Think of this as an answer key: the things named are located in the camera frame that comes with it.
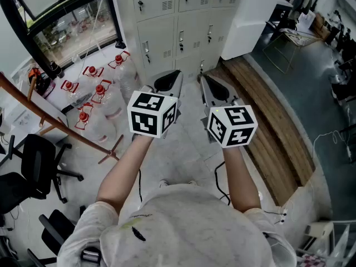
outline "dark green floor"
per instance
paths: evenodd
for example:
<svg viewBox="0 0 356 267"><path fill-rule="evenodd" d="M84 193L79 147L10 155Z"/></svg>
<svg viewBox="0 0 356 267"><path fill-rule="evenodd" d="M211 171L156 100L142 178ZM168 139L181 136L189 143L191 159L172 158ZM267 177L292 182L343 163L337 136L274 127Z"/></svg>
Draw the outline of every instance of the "dark green floor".
<svg viewBox="0 0 356 267"><path fill-rule="evenodd" d="M310 140L314 142L320 134L346 127L348 118L330 93L328 75L335 72L332 49L324 42L302 48L293 59L293 69L283 74L262 52L269 39L270 35L262 35L251 56L288 100ZM293 47L290 43L280 40L276 44L286 55L291 55ZM276 50L272 48L267 53L277 64L286 67L285 60ZM349 164L345 143L338 137L338 143L334 144L332 135L324 136L316 142L315 150L329 186L333 219L356 219L356 165Z"/></svg>

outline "shoe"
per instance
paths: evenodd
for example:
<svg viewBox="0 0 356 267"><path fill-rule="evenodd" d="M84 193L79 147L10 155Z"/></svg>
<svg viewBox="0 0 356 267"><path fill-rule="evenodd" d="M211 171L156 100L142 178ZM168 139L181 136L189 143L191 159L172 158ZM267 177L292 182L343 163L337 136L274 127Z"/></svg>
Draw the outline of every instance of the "shoe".
<svg viewBox="0 0 356 267"><path fill-rule="evenodd" d="M169 186L169 183L166 179L162 179L159 183L159 188Z"/></svg>
<svg viewBox="0 0 356 267"><path fill-rule="evenodd" d="M191 180L190 182L188 182L188 184L194 185L194 186L197 186L197 185L198 185L194 180Z"/></svg>

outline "window glass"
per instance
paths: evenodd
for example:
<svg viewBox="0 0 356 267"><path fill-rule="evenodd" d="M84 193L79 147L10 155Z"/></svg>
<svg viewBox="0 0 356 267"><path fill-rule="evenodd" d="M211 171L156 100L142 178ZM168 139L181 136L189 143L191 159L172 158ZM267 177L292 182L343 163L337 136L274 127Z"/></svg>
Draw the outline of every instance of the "window glass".
<svg viewBox="0 0 356 267"><path fill-rule="evenodd" d="M96 43L107 42L116 38L115 26L107 0L104 0L94 34L90 41L94 20L100 0L92 1L53 22L34 37L44 55L58 65L71 60Z"/></svg>

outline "wooden step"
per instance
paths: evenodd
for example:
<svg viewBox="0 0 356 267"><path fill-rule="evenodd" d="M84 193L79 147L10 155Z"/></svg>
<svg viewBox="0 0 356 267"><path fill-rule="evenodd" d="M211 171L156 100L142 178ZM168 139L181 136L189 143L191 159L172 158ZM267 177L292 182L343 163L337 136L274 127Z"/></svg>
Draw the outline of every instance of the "wooden step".
<svg viewBox="0 0 356 267"><path fill-rule="evenodd" d="M278 141L277 135L258 106L237 81L233 82L234 80L222 68L216 68L209 73L231 84L245 104L252 106L259 127L251 143L245 146L245 149L265 182L275 204L284 205L298 186L294 177L294 168L286 156L283 146Z"/></svg>
<svg viewBox="0 0 356 267"><path fill-rule="evenodd" d="M257 72L242 58L223 61L223 70L243 87L267 119L295 170L295 181L305 185L315 166L308 149L284 107Z"/></svg>

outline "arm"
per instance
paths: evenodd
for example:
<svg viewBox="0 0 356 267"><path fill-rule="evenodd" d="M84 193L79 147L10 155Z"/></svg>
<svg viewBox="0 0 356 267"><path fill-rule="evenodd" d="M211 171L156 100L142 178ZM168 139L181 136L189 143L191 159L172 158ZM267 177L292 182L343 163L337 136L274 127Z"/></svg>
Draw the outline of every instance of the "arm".
<svg viewBox="0 0 356 267"><path fill-rule="evenodd" d="M255 207L261 208L258 190L253 182L238 147L222 150L224 153L230 199L233 207L245 212Z"/></svg>
<svg viewBox="0 0 356 267"><path fill-rule="evenodd" d="M114 207L120 213L137 178L140 166L152 143L149 136L137 136L100 185L96 201Z"/></svg>

